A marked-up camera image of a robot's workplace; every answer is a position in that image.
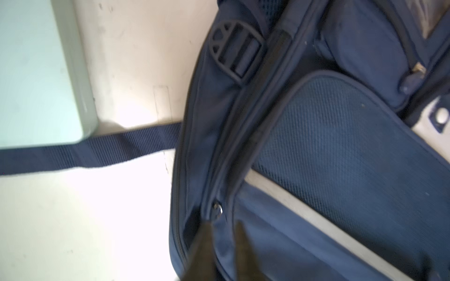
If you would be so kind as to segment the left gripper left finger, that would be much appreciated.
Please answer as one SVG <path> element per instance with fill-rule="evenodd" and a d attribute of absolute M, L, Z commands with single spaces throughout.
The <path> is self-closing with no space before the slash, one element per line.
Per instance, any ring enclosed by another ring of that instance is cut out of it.
<path fill-rule="evenodd" d="M 216 266 L 213 245 L 213 228 L 206 222 L 196 234 L 188 266 L 181 281 L 215 281 Z"/>

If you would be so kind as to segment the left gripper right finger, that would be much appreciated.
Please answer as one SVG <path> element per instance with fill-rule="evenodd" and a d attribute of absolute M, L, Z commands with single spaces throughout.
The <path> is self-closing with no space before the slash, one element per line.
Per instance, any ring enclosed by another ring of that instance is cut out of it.
<path fill-rule="evenodd" d="M 238 221 L 234 227 L 235 265 L 238 281 L 265 281 L 245 227 Z"/>

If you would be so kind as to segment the navy blue student backpack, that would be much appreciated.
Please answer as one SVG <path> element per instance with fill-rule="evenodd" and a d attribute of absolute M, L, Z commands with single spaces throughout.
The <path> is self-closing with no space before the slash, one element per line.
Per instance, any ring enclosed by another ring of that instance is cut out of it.
<path fill-rule="evenodd" d="M 169 251 L 202 224 L 237 281 L 241 221 L 266 281 L 450 278 L 450 3 L 219 1 L 184 120 L 1 151 L 1 173 L 174 148 Z"/>

